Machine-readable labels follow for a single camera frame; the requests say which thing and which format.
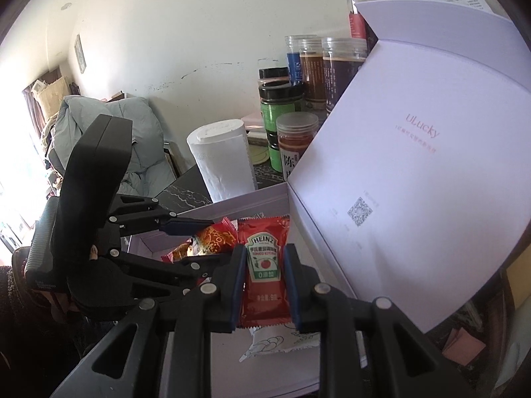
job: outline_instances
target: person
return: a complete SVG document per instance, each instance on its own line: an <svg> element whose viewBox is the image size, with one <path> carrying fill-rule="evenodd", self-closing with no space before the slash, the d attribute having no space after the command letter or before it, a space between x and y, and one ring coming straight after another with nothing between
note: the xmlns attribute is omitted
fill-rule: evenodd
<svg viewBox="0 0 531 398"><path fill-rule="evenodd" d="M97 260L91 250L90 258ZM29 289L29 247L0 266L0 396L48 398L112 328L84 317L68 295Z"/></svg>

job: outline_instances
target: heinz logo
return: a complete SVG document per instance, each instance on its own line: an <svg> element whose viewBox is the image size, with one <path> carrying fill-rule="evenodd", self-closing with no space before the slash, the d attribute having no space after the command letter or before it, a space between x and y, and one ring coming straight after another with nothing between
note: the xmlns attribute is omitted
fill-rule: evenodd
<svg viewBox="0 0 531 398"><path fill-rule="evenodd" d="M276 244L277 240L268 233L259 233L257 235L253 235L249 237L249 242L252 242L253 244L260 243L260 242L268 242L270 244Z"/></svg>
<svg viewBox="0 0 531 398"><path fill-rule="evenodd" d="M439 136L440 132L435 130L433 126L418 120L416 115L411 115L410 113L408 113L406 117L406 121L410 122L414 126L424 131L424 133L428 134L429 137L431 137L432 139L435 139L437 136Z"/></svg>

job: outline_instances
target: open box lid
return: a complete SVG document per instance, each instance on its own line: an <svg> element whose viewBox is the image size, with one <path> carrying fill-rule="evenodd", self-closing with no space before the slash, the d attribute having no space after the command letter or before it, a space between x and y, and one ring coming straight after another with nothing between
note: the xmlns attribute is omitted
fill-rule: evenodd
<svg viewBox="0 0 531 398"><path fill-rule="evenodd" d="M288 182L354 294L427 331L496 272L531 218L531 53L513 23L372 1L379 37Z"/></svg>

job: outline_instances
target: black table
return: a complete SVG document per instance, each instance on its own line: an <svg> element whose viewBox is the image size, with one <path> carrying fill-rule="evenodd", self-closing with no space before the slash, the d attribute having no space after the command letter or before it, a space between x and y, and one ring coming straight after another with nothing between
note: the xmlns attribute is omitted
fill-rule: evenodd
<svg viewBox="0 0 531 398"><path fill-rule="evenodd" d="M259 189L284 182L282 173L274 170L269 160L261 165L256 165L254 174ZM212 203L197 165L191 167L166 187L157 196L157 199L159 199L161 206L177 214Z"/></svg>

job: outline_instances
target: red snack packet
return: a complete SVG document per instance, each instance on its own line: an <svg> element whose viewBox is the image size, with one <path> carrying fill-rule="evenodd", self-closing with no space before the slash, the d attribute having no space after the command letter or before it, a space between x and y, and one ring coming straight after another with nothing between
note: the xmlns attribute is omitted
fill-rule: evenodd
<svg viewBox="0 0 531 398"><path fill-rule="evenodd" d="M289 216L238 220L238 242L248 250L240 327L291 321L281 273L288 230Z"/></svg>
<svg viewBox="0 0 531 398"><path fill-rule="evenodd" d="M199 231L168 254L161 256L165 263L178 262L187 256L205 256L232 251L238 240L236 229L227 217Z"/></svg>

